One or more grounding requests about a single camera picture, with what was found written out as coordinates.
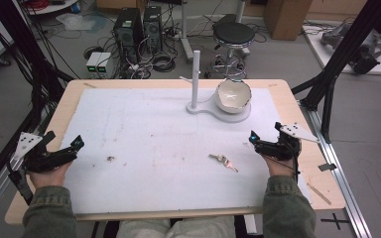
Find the person's legs light trousers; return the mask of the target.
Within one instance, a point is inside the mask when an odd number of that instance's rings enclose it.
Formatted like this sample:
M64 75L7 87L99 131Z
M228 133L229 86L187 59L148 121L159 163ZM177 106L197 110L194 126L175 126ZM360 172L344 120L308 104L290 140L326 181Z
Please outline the person's legs light trousers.
M124 221L116 238L236 238L234 217L185 218Z

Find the white foam mat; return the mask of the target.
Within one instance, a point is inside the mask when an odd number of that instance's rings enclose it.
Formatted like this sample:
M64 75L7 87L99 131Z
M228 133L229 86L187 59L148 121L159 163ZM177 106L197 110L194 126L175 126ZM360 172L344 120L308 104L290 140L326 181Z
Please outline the white foam mat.
M249 136L279 135L270 91L253 90L240 123L190 114L190 100L187 88L84 90L63 138L84 142L65 179L74 214L261 208L269 173Z

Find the black metal frame strut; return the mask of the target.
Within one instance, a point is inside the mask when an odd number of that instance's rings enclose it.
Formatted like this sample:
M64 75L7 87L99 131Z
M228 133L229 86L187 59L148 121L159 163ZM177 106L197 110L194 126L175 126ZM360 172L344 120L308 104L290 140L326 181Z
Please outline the black metal frame strut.
M367 0L324 69L317 76L291 89L293 94L310 89L308 95L301 100L302 106L309 111L317 111L318 104L324 100L319 131L328 144L330 143L329 124L336 80L367 35L376 30L379 25L381 25L381 0Z
M72 81L73 77L45 57L13 0L0 0L0 22L13 44L1 32L0 43L32 86L32 110L26 118L25 129L36 129L42 122L42 111L60 102L64 93L63 83Z

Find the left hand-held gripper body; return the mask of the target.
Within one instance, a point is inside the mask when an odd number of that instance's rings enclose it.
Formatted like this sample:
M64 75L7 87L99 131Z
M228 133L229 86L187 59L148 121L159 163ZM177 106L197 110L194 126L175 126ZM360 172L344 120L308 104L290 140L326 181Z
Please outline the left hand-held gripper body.
M10 172L8 178L25 200L33 198L33 193L27 182L26 172L40 174L72 162L62 159L63 149L55 152L47 150L47 144L55 137L56 134L53 131L49 131L44 136L27 132L20 134L15 153L10 157L15 162L19 162L19 168L11 168L10 165L7 165L7 168Z

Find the thin wooden stick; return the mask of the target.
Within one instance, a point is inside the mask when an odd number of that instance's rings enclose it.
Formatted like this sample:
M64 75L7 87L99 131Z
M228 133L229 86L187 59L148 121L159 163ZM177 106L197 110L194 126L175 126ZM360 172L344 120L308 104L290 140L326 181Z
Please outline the thin wooden stick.
M309 182L307 183L307 186L315 193L317 194L325 203L328 205L331 205L331 201L323 194L321 193L317 188L315 188L313 185L311 185Z

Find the white metal stand leg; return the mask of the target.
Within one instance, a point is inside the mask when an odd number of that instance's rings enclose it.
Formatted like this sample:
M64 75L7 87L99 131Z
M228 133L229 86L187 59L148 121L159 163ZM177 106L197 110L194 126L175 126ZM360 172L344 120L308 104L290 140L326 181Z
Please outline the white metal stand leg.
M182 29L180 31L181 43L187 58L187 62L192 62L193 52L191 44L188 39L188 11L187 11L188 0L181 0L181 25Z

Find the white stand with pole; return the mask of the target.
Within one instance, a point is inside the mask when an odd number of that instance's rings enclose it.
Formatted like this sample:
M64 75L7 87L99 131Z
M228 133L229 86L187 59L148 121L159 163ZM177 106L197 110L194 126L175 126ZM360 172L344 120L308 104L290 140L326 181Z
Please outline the white stand with pole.
M200 62L200 51L193 52L192 60L192 73L191 79L181 76L181 79L189 82L191 84L191 101L187 105L187 112L190 114L210 114L214 118L225 122L225 123L239 123L246 120L251 114L251 101L250 105L243 111L237 114L230 114L222 111L214 101L214 92L212 95L204 100L198 100L198 83L199 83L199 62Z

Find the black round stool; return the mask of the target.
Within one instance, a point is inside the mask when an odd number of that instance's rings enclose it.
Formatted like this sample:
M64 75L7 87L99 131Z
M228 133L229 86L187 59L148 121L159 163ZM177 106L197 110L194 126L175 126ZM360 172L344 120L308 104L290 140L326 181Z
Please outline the black round stool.
M215 49L227 48L226 55L214 56L204 72L205 78L211 78L215 73L223 78L237 78L247 76L246 64L243 57L235 52L249 47L255 33L252 28L242 23L226 22L216 25L213 29L213 38L216 42Z

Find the bunch of keys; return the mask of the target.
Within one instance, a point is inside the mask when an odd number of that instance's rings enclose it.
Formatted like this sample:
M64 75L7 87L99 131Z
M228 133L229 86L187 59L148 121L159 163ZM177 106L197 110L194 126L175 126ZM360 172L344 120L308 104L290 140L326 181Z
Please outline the bunch of keys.
M238 172L238 169L236 169L232 163L224 156L224 155L213 155L213 154L209 154L208 155L210 158L212 159L216 159L217 161L219 161L220 163L222 163L226 168L228 169L231 169L232 171L234 172Z

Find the white ceramic bowl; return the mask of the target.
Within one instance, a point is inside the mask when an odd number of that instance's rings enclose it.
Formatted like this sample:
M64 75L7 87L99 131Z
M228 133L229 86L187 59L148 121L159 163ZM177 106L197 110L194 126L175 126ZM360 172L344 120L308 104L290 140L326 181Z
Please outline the white ceramic bowl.
M251 98L250 86L241 79L224 79L214 92L215 104L230 114L243 112L250 105Z

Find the large black computer tower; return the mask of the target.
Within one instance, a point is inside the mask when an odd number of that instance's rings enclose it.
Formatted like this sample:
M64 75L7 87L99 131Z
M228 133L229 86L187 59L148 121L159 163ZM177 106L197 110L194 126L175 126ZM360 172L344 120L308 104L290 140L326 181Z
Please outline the large black computer tower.
M139 44L144 40L139 8L123 8L113 27L120 56L131 63L140 59Z

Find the person's right hand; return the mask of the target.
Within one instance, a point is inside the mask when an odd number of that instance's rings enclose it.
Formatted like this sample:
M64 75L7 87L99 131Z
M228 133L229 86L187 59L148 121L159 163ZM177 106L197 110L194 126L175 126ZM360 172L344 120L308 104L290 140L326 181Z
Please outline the person's right hand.
M269 156L263 156L263 159L266 162L271 177L295 177L294 160L279 161L277 158Z

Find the brown cardboard box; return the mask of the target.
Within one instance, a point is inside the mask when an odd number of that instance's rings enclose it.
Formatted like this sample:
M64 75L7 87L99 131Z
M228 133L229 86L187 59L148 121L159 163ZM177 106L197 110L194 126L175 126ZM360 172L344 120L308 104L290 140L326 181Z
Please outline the brown cardboard box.
M273 40L294 41L313 0L268 0L264 22Z

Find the clear plastic bag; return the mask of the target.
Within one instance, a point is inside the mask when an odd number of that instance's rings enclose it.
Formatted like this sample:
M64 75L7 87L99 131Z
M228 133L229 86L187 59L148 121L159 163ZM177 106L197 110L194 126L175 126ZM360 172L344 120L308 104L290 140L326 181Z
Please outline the clear plastic bag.
M97 31L105 27L107 20L100 15L78 15L65 13L56 16L67 31Z

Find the small black computer tower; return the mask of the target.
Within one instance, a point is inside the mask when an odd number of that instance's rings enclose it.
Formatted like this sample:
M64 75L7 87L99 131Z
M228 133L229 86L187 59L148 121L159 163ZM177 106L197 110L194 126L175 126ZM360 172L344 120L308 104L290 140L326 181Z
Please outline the small black computer tower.
M148 6L144 11L143 26L147 52L154 54L163 50L162 18L159 6Z

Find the white power supply unit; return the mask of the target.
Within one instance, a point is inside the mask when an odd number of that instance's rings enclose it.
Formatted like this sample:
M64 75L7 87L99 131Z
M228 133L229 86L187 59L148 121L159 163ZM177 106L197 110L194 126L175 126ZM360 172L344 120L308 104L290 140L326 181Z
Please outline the white power supply unit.
M111 53L101 53L96 64L99 78L110 78L113 72L113 58Z
M98 64L99 64L99 59L100 59L101 53L99 52L94 52L90 55L87 63L86 63L86 68L89 73L89 76L91 78L98 78Z

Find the grey machine on board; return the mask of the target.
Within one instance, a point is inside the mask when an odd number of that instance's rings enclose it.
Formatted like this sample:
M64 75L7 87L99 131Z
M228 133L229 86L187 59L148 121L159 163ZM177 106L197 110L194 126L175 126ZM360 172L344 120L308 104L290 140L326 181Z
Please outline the grey machine on board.
M373 31L355 35L350 30L351 26L351 23L343 22L333 30L323 33L320 42L334 49L335 60L342 60L356 74L366 74L378 64L381 40L374 36Z

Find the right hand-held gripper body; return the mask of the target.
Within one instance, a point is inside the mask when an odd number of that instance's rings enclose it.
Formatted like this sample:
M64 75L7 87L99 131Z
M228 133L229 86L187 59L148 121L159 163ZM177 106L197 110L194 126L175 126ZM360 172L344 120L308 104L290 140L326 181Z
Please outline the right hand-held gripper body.
M279 161L296 159L302 149L302 140L318 142L316 136L297 122L287 125L277 122L275 129L279 132L278 141L275 143L261 141L261 144L268 145L271 149L269 157L277 158Z

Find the white floor board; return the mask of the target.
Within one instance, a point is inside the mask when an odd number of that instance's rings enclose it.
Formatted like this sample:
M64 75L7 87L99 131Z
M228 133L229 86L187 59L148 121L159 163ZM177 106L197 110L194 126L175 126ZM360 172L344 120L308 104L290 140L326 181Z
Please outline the white floor board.
M310 44L317 60L322 68L328 65L336 67L339 62L333 58L334 49L329 45L323 45L320 40L323 30L320 27L303 26L305 37ZM378 64L367 72L367 75L381 75L381 57L377 58Z

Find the person's left hand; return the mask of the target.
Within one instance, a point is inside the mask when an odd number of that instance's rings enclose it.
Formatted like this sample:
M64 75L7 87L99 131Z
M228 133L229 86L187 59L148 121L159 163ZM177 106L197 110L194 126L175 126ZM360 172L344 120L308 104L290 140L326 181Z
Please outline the person's left hand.
M70 167L71 163L64 164L56 169L44 172L44 173L33 173L28 172L30 180L33 183L35 189L46 187L46 186L63 186L65 173Z

